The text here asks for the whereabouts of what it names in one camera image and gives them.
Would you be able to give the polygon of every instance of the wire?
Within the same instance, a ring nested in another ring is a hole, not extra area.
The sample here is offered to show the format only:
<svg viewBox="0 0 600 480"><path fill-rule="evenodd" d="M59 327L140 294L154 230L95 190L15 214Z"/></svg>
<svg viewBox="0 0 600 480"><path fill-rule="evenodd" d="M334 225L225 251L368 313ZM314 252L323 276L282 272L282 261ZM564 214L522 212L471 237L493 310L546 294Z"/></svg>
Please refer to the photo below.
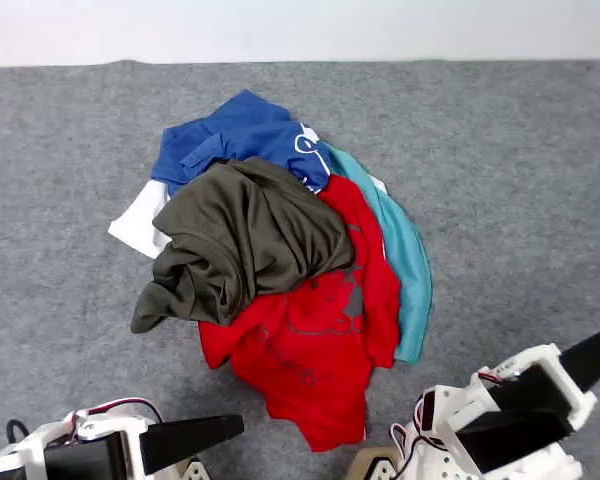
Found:
<svg viewBox="0 0 600 480"><path fill-rule="evenodd" d="M402 435L402 441L399 441L395 436L395 430L399 430ZM407 430L400 425L399 423L392 423L391 427L389 427L389 432L391 434L391 438L393 439L393 443L398 447L398 451L400 452L400 460L404 460L404 443L407 440Z"/></svg>
<svg viewBox="0 0 600 480"><path fill-rule="evenodd" d="M9 441L9 443L17 443L16 435L13 431L14 427L16 427L18 430L20 430L20 433L22 433L22 436L24 438L27 438L29 436L29 429L25 426L25 424L22 423L20 420L16 420L15 418L12 418L11 420L9 420L7 422L7 426L6 426L7 440Z"/></svg>
<svg viewBox="0 0 600 480"><path fill-rule="evenodd" d="M500 378L496 375L493 375L491 373L486 373L486 372L479 372L478 378L481 378L482 380L487 380L491 383L496 383L498 385L502 385L503 383L506 382L506 380L503 380L502 378Z"/></svg>
<svg viewBox="0 0 600 480"><path fill-rule="evenodd" d="M142 405L146 405L147 407L149 407L149 409L151 409L153 414L156 416L158 423L164 422L164 420L162 419L162 415L160 415L160 412L158 411L158 408L153 403L151 403L149 400L147 400L146 398L142 398L142 397L119 398L117 400L112 400L110 402L101 403L100 405L96 405L95 407L91 407L86 410L80 410L80 411L86 412L87 415L95 415L97 413L108 412L112 408L119 407L120 405L130 404L130 403L139 403ZM73 437L75 436L76 431L78 430L78 410L74 410L69 415L71 415L71 419L70 419L71 432L67 436L67 442L73 441Z"/></svg>
<svg viewBox="0 0 600 480"><path fill-rule="evenodd" d="M146 398L141 398L141 397L126 397L126 398L119 398L118 400L112 400L111 402L107 402L107 403L103 403L101 405L96 405L95 407L91 407L90 409L87 410L87 413L89 415L94 415L96 413L104 413L104 412L111 410L114 407L119 407L120 405L126 405L126 404L130 404L130 403L139 403L141 405L146 405L147 407L149 407L149 409L151 409L153 414L156 416L158 423L164 422L164 420L162 419L162 415L160 415L160 412L158 411L158 408L153 403L151 403L149 400L147 400Z"/></svg>
<svg viewBox="0 0 600 480"><path fill-rule="evenodd" d="M425 438L422 435L418 435L415 440L411 443L411 452L409 452L409 456L407 457L407 459L405 460L404 464L402 465L402 467L400 467L400 470L398 470L396 472L395 477L391 477L391 480L397 480L398 478L400 478L400 476L405 472L405 470L407 469L407 467L409 466L409 462L411 461L411 459L413 458L413 454L416 451L416 443L418 443L420 440L425 440Z"/></svg>

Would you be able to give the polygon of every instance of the carpet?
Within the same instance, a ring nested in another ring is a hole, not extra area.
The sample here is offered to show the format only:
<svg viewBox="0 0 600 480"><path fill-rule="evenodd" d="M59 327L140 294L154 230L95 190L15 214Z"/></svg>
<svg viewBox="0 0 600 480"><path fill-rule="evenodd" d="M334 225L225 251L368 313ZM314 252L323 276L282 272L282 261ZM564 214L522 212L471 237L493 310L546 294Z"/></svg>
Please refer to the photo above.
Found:
<svg viewBox="0 0 600 480"><path fill-rule="evenodd" d="M240 413L202 453L216 479L342 478L357 446L311 454L197 326L132 335L151 261L107 235L140 190L161 131L242 88L350 152L419 227L434 305L416 366L377 369L366 446L388 444L421 390L464 386L529 346L600 329L600 62L281 63L0 69L0 448L112 398L165 417ZM600 480L599 403L565 442Z"/></svg>

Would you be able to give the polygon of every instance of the t-shirt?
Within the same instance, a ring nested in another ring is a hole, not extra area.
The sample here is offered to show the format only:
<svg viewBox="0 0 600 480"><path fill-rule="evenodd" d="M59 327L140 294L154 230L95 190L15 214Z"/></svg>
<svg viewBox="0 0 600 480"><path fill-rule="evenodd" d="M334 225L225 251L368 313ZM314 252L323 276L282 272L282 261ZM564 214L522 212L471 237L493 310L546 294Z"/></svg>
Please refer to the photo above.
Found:
<svg viewBox="0 0 600 480"><path fill-rule="evenodd" d="M416 363L422 351L432 298L429 262L418 229L355 158L328 147L333 173L353 180L360 187L382 228L387 260L401 283L400 343L395 358Z"/></svg>
<svg viewBox="0 0 600 480"><path fill-rule="evenodd" d="M329 152L313 129L285 108L243 90L206 118L167 128L151 177L173 196L216 159L260 157L289 170L310 191L327 184Z"/></svg>
<svg viewBox="0 0 600 480"><path fill-rule="evenodd" d="M318 197L347 225L354 264L256 297L229 327L201 323L200 338L210 367L229 359L271 417L293 421L313 451L324 451L364 437L372 367L393 365L400 283L358 187L332 175Z"/></svg>

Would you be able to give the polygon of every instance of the pile of clothes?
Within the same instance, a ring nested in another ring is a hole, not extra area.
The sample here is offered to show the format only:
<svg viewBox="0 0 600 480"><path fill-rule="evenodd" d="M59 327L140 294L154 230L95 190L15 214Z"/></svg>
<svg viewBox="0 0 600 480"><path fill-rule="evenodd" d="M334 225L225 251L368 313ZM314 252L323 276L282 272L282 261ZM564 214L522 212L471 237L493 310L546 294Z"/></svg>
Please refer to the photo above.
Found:
<svg viewBox="0 0 600 480"><path fill-rule="evenodd" d="M209 366L229 361L313 451L364 438L374 366L418 360L431 275L415 226L353 157L248 90L164 131L109 233L155 259L131 330L199 322Z"/></svg>

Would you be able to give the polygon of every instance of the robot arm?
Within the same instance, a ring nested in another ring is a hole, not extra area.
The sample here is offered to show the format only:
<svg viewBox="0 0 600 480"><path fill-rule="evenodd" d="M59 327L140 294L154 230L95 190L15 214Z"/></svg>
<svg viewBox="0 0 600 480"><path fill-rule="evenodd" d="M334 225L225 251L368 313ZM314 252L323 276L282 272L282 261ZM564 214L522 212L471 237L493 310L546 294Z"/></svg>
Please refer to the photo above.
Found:
<svg viewBox="0 0 600 480"><path fill-rule="evenodd" d="M129 410L137 403L149 406L157 422ZM0 451L0 480L208 480L191 457L243 430L240 415L163 422L145 399L114 400L8 445Z"/></svg>
<svg viewBox="0 0 600 480"><path fill-rule="evenodd" d="M363 478L581 478L581 464L557 442L585 424L599 379L600 333L565 352L554 344L524 350L481 368L465 388L431 387L412 422L391 427L399 460L375 457Z"/></svg>

